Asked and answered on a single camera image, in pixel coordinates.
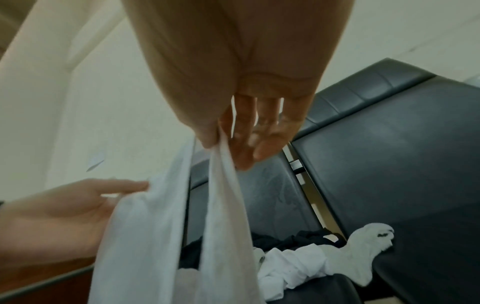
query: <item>black leather bench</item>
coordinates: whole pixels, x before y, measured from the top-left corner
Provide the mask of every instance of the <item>black leather bench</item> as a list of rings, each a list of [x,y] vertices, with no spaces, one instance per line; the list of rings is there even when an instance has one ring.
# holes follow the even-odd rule
[[[208,202],[208,161],[192,167],[187,212],[186,244],[199,239],[205,227]],[[307,201],[287,158],[280,153],[256,164],[238,179],[252,232],[284,239],[321,224]],[[362,303],[352,282],[342,275],[314,279],[285,291],[275,303]]]
[[[384,60],[319,92],[292,141],[346,236],[395,229],[373,268],[407,303],[480,292],[480,89]]]

